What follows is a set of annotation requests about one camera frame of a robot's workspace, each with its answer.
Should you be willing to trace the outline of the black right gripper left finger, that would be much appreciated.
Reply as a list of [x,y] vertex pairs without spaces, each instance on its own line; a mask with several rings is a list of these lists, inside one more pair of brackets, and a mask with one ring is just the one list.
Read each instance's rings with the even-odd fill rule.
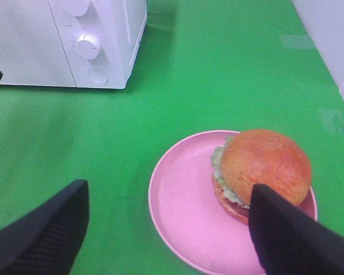
[[0,229],[0,274],[69,274],[88,223],[88,182],[79,179]]

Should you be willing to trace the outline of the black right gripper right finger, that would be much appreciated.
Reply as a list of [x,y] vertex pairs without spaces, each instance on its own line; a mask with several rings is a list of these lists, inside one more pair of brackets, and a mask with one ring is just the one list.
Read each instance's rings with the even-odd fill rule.
[[253,187],[248,225],[266,274],[344,274],[344,237],[267,185]]

